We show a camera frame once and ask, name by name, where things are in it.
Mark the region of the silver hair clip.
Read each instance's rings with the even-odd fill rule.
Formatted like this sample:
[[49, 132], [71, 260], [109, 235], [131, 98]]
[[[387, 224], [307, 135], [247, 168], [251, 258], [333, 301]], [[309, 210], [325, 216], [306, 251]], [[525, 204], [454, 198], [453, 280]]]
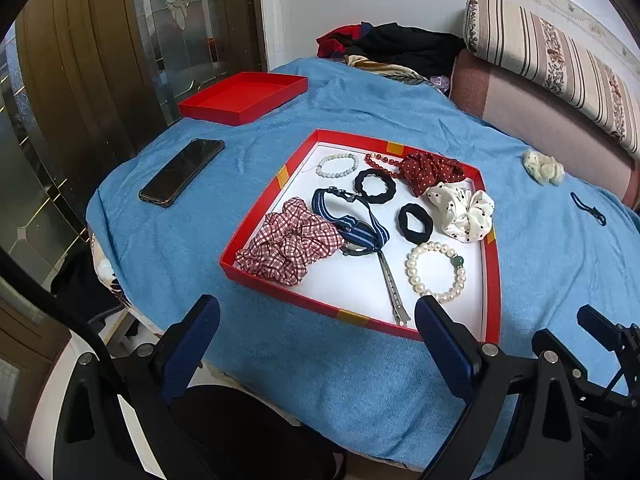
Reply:
[[383, 273], [383, 278], [385, 282], [385, 286], [387, 289], [388, 298], [390, 298], [390, 305], [392, 306], [393, 317], [395, 323], [401, 327], [407, 327], [408, 323], [411, 321], [410, 316], [408, 315], [404, 304], [401, 301], [401, 296], [399, 295], [396, 283], [393, 278], [392, 271], [388, 266], [387, 260], [382, 252], [379, 250], [377, 253], [378, 262], [380, 263], [381, 270]]

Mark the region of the white black-dotted scrunchie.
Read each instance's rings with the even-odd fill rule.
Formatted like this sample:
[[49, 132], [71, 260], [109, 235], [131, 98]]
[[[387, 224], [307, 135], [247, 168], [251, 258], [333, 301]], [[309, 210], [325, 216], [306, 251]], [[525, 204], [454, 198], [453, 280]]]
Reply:
[[483, 190], [440, 182], [428, 188], [426, 198], [437, 208], [442, 232], [462, 243], [484, 240], [492, 229], [494, 200]]

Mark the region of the red plaid scrunchie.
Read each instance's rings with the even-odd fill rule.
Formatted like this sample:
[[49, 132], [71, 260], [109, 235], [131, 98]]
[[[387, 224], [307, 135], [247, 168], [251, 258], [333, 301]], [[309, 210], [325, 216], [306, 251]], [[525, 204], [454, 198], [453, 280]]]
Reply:
[[345, 245], [328, 220], [314, 214], [300, 197], [287, 200], [280, 212], [265, 215], [257, 234], [240, 249], [240, 270], [284, 286], [295, 286], [311, 264], [331, 257]]

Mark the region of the wooden glass door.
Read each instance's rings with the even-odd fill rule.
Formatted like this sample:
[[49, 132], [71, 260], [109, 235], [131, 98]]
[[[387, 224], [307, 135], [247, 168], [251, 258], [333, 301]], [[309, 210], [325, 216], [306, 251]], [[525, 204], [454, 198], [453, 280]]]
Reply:
[[1, 0], [1, 247], [49, 285], [102, 180], [265, 65], [260, 0]]

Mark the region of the tan striped cloth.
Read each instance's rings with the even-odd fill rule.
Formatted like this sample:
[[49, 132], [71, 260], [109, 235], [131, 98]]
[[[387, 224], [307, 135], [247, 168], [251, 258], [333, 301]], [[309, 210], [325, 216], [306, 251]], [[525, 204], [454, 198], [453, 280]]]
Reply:
[[402, 82], [403, 84], [429, 84], [431, 82], [427, 77], [420, 75], [412, 68], [397, 64], [375, 62], [362, 55], [346, 55], [344, 61], [347, 66], [356, 68], [357, 70], [377, 74], [387, 79]]

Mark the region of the red polka dot scrunchie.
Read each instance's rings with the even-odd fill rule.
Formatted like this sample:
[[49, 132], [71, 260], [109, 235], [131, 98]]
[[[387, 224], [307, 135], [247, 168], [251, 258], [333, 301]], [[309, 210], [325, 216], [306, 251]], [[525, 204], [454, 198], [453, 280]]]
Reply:
[[399, 166], [402, 177], [416, 197], [439, 183], [457, 183], [465, 179], [460, 162], [439, 154], [411, 153]]

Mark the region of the pink folded blanket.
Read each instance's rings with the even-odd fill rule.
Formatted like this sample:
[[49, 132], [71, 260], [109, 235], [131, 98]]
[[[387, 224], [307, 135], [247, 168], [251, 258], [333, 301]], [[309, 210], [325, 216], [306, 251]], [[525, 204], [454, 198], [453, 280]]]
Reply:
[[466, 114], [554, 157], [568, 174], [639, 209], [639, 163], [576, 108], [538, 84], [463, 50], [454, 62], [449, 97]]

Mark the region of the red box lid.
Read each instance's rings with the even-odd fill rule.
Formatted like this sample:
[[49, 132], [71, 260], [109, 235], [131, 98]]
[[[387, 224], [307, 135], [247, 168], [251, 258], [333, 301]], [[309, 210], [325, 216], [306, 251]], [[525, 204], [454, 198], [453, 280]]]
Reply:
[[182, 117], [227, 126], [254, 122], [308, 90], [304, 76], [242, 72], [181, 101]]

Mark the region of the black smartphone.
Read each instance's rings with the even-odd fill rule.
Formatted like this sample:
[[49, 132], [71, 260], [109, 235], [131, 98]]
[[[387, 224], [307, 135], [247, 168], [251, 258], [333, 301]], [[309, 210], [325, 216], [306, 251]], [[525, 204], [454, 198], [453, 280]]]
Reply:
[[140, 200], [163, 208], [170, 207], [225, 147], [223, 140], [192, 140], [140, 190]]

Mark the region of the blue striped hair bow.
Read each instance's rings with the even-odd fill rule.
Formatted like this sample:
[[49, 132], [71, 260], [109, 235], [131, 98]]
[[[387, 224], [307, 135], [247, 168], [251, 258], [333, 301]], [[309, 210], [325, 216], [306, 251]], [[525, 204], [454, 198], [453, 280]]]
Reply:
[[[326, 194], [341, 198], [347, 203], [360, 203], [365, 206], [370, 222], [359, 220], [352, 214], [334, 217], [326, 206]], [[360, 257], [376, 254], [390, 240], [390, 232], [375, 218], [369, 203], [361, 196], [340, 188], [317, 188], [311, 199], [311, 209], [317, 216], [331, 223], [341, 235], [344, 244], [341, 252], [344, 256]]]

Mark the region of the striped beige pillow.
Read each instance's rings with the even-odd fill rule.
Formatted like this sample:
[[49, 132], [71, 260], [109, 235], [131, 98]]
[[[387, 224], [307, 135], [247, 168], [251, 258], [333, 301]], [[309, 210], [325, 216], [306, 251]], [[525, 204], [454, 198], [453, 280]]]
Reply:
[[561, 29], [509, 0], [468, 0], [463, 39], [472, 55], [545, 88], [639, 157], [639, 99]]

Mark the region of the thin black elastic band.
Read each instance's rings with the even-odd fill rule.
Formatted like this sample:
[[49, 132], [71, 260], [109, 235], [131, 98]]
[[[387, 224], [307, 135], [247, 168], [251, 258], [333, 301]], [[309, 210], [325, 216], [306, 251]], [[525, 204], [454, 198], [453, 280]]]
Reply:
[[597, 220], [600, 226], [606, 226], [608, 220], [606, 220], [605, 215], [602, 214], [602, 212], [598, 208], [585, 204], [575, 192], [570, 192], [570, 198], [579, 210], [585, 211], [587, 214], [590, 214], [592, 218], [595, 218]]

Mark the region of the black clothes pile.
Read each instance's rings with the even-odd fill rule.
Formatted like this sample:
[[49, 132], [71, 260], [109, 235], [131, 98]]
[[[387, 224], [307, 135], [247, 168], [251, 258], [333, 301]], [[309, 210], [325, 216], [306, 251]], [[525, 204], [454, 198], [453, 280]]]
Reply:
[[462, 38], [449, 32], [368, 22], [343, 25], [317, 39], [319, 58], [364, 56], [372, 62], [411, 68], [421, 76], [449, 76], [465, 49]]

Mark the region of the cream white scrunchie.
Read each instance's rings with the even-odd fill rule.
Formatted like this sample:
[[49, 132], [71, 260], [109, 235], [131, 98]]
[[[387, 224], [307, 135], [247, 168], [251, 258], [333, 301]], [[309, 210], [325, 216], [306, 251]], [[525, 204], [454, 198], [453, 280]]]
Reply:
[[564, 180], [564, 166], [552, 156], [528, 148], [522, 163], [526, 172], [540, 185], [560, 185]]

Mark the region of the red jewelry box tray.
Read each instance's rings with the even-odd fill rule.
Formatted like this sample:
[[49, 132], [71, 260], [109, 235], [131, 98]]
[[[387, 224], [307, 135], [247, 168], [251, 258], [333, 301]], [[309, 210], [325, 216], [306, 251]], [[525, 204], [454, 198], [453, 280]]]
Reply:
[[316, 130], [258, 198], [221, 256], [232, 281], [289, 304], [416, 338], [414, 305], [433, 295], [479, 341], [500, 337], [492, 199], [480, 172], [423, 195], [367, 166], [416, 148]]

